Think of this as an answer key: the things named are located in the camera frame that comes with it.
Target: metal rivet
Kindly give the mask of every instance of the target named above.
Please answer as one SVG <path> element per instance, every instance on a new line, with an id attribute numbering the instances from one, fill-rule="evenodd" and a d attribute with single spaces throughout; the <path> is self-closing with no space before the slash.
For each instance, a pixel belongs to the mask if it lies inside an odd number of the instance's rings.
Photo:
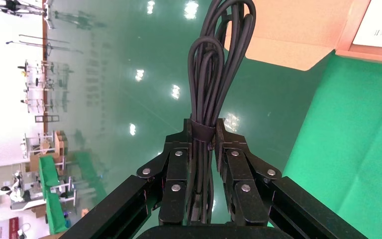
<path id="1" fill-rule="evenodd" d="M 145 168 L 145 169 L 143 169 L 143 174 L 147 175 L 150 173 L 150 171 L 151 171 L 150 168 Z"/>
<path id="2" fill-rule="evenodd" d="M 172 191 L 174 191 L 174 192 L 177 192 L 180 189 L 181 189 L 181 187 L 178 184 L 175 184 L 174 186 L 172 186 Z"/>
<path id="3" fill-rule="evenodd" d="M 267 170 L 267 173 L 270 175 L 270 176 L 275 176 L 276 175 L 276 172 L 272 169 L 269 169 Z"/>
<path id="4" fill-rule="evenodd" d="M 251 190 L 250 186 L 248 184 L 244 184 L 241 187 L 242 191 L 249 192 Z"/>

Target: green mat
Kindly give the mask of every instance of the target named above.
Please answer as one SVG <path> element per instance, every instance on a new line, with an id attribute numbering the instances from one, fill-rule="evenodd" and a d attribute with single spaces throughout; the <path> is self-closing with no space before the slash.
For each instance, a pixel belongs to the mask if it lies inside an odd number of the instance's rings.
<path id="1" fill-rule="evenodd" d="M 49 187 L 59 185 L 58 172 L 52 156 L 40 157 L 39 174 L 42 184 Z"/>
<path id="2" fill-rule="evenodd" d="M 64 232 L 68 229 L 65 226 L 64 213 L 62 212 L 62 206 L 59 202 L 59 196 L 55 193 L 49 193 L 46 197 L 46 214 L 47 221 L 49 223 L 50 234 L 57 234 Z"/>
<path id="3" fill-rule="evenodd" d="M 330 60 L 284 175 L 382 239 L 382 64 Z"/>
<path id="4" fill-rule="evenodd" d="M 89 183 L 89 186 L 96 190 L 96 197 L 94 203 L 98 204 L 106 196 L 106 190 L 100 179 L 97 176 L 96 170 L 93 166 L 91 155 L 87 151 L 78 151 L 74 153 L 75 160 L 81 169 L 81 177 Z"/>

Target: green floor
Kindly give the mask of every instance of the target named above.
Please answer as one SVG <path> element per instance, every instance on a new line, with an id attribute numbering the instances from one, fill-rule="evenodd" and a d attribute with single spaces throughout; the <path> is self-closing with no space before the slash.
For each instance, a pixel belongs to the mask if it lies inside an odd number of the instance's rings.
<path id="1" fill-rule="evenodd" d="M 161 152 L 167 134 L 182 130 L 182 119 L 191 112 L 188 50 L 209 2 L 54 0 L 52 11 L 59 15 L 80 10 L 94 16 L 79 25 L 53 19 L 56 29 L 48 33 L 50 39 L 69 42 L 50 41 L 52 46 L 71 50 L 53 49 L 49 61 L 68 63 L 73 71 L 67 89 L 51 94 L 62 101 L 67 92 L 67 105 L 66 112 L 55 110 L 60 122 L 50 123 L 49 129 L 65 131 L 70 151 L 90 153 L 91 163 L 84 167 L 98 191 L 98 200 L 80 201 L 80 210 L 94 206 Z M 91 20 L 97 26 L 89 27 Z M 323 87 L 333 78 L 350 81 L 362 72 L 353 67 L 364 64 L 376 67 L 371 74 L 382 70 L 378 64 L 332 56 L 324 74 L 329 59 L 309 72 L 244 59 L 221 117 L 229 120 L 230 130 L 246 137 L 255 155 L 284 170 L 320 82 Z M 223 223 L 229 215 L 219 177 L 215 191 L 212 221 Z M 157 213 L 143 229 L 156 224 Z"/>

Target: cable bundle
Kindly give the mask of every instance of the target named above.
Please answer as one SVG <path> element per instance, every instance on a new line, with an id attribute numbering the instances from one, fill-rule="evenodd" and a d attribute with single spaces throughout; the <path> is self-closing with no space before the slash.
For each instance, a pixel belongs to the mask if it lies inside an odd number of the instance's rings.
<path id="1" fill-rule="evenodd" d="M 200 129 L 214 129 L 226 93 L 244 58 L 256 22 L 252 0 L 213 0 L 207 11 L 200 37 L 188 55 L 191 91 L 191 120 Z M 244 5 L 249 14 L 244 16 Z M 228 22 L 232 23 L 231 43 L 225 57 L 223 48 Z M 213 208 L 211 140 L 193 140 L 190 180 L 187 188 L 189 221 L 210 223 Z"/>

